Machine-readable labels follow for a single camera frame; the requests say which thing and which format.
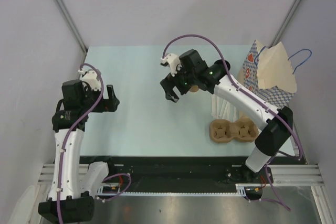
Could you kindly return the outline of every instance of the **metal pole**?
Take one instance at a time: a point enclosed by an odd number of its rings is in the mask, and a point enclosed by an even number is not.
[[[77,41],[79,47],[81,48],[81,50],[83,51],[84,55],[86,56],[86,53],[88,51],[88,49],[86,48],[83,39],[81,38],[77,27],[75,26],[74,21],[72,20],[65,4],[63,3],[63,0],[54,0],[55,4],[57,6],[57,8],[59,9],[59,11],[61,12],[65,22],[67,23],[71,33],[73,34],[73,36],[75,37],[75,40]]]
[[[289,9],[287,15],[286,15],[286,18],[285,20],[282,22],[277,34],[275,35],[272,43],[270,44],[269,47],[272,47],[272,46],[275,46],[277,43],[280,42],[285,30],[287,29],[288,27],[288,24],[290,23],[290,21],[292,20],[295,12],[297,11],[299,5],[301,4],[302,0],[294,0],[291,8]]]

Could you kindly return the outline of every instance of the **checkered bag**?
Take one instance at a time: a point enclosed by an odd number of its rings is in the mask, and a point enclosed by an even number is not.
[[[296,93],[293,68],[281,42],[268,49],[255,40],[239,72],[238,81],[279,108],[287,105]]]

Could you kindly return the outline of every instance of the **white table surface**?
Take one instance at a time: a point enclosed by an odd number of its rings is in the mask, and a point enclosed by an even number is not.
[[[98,68],[104,85],[112,84],[120,105],[116,112],[91,113],[80,155],[89,156],[248,156],[254,143],[216,144],[209,138],[211,94],[199,90],[165,99],[160,81],[163,46],[90,47],[86,63]],[[212,65],[219,59],[211,46],[171,46],[180,55],[194,48]],[[219,46],[237,75],[250,45]],[[282,151],[294,154],[288,140]]]

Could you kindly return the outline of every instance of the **white wall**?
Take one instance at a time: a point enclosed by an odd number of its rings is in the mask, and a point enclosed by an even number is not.
[[[87,46],[163,45],[186,33],[208,36],[218,44],[251,44],[257,38],[268,45],[293,0],[64,2]]]
[[[53,0],[0,0],[0,216],[54,159],[51,117],[83,60]]]
[[[305,154],[318,163],[336,209],[335,41],[336,0],[303,0],[282,42],[288,54],[309,48],[313,56],[296,72],[298,92],[291,107]],[[302,61],[307,52],[296,56]]]

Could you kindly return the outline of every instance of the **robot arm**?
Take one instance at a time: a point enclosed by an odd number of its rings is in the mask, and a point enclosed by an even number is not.
[[[168,54],[161,60],[161,65],[171,68],[171,73],[160,82],[165,91],[166,99],[173,102],[179,100],[173,91],[175,87],[181,95],[184,95],[192,86],[198,86],[200,89],[209,91],[211,94],[216,94],[230,102],[237,109],[244,111],[255,122],[258,128],[262,130],[255,140],[256,147],[246,159],[245,166],[243,166],[245,177],[258,173],[290,137],[290,133],[286,127],[277,118],[240,92],[240,90],[250,93],[254,98],[267,105],[268,109],[278,111],[278,115],[290,127],[293,124],[292,111],[288,107],[280,110],[265,102],[231,76],[238,84],[238,88],[235,88],[225,71],[222,60],[218,60],[208,67],[198,52],[191,49],[179,57],[174,54]]]
[[[74,128],[62,150],[65,137],[70,127],[88,111],[97,101],[101,92],[101,83],[95,71],[80,72],[81,80],[71,80],[63,83],[63,99],[57,105],[52,117],[55,131],[56,157],[54,177],[48,194],[48,200],[41,202],[38,212],[52,223],[58,223],[57,194],[60,192],[60,209],[64,223],[90,221],[94,212],[94,196],[105,177],[108,166],[104,162],[90,164],[84,179],[79,181],[79,157],[81,142],[84,137],[86,116]],[[114,95],[112,85],[107,85],[108,99],[101,99],[93,112],[114,112],[119,100]],[[58,188],[59,166],[62,159],[61,188]]]

